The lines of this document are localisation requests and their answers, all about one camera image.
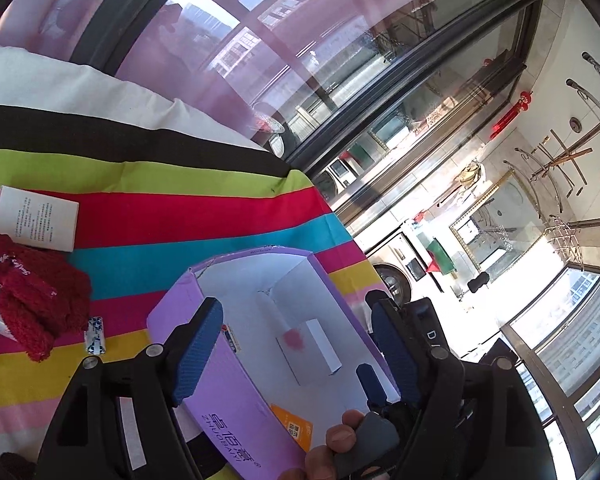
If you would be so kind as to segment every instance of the red fuzzy glove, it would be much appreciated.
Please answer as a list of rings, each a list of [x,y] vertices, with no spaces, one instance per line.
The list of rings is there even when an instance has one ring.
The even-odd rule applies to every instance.
[[[61,253],[0,235],[0,315],[33,361],[49,357],[62,334],[87,329],[90,293],[89,277]]]

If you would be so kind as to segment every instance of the red hanging ornament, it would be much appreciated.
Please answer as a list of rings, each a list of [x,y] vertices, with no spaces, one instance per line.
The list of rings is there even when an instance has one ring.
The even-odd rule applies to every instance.
[[[531,103],[531,92],[520,92],[520,99],[514,104],[511,109],[504,114],[504,116],[493,125],[493,131],[489,137],[489,140],[495,139],[502,130],[504,130],[509,123],[515,119],[520,112],[526,112],[529,110],[529,104]]]

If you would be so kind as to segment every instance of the gray handle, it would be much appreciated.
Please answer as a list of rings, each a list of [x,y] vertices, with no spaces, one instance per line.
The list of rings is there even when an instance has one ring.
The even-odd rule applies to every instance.
[[[392,423],[377,413],[367,413],[356,430],[353,448],[334,457],[336,477],[340,480],[364,470],[399,444],[400,436]]]

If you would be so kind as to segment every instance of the purple box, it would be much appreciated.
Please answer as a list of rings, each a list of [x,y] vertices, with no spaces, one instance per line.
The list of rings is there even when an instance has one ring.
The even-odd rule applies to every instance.
[[[287,469],[304,467],[304,450],[270,405],[312,423],[315,447],[342,412],[368,411],[355,373],[359,364],[371,364],[389,400],[398,399],[378,348],[311,253],[265,247],[187,269],[149,314],[152,342],[164,342],[188,322],[207,296],[222,303],[225,326],[184,405],[245,480],[276,480]],[[301,386],[276,338],[311,319],[320,322],[342,368],[321,383]]]

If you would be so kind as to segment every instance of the human hand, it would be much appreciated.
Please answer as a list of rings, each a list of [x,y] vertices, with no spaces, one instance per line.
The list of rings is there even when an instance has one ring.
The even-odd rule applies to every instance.
[[[327,430],[326,446],[314,447],[306,454],[304,469],[285,471],[278,480],[336,480],[336,468],[333,453],[349,451],[356,443],[355,429],[365,418],[358,410],[349,410],[342,414],[342,424]]]

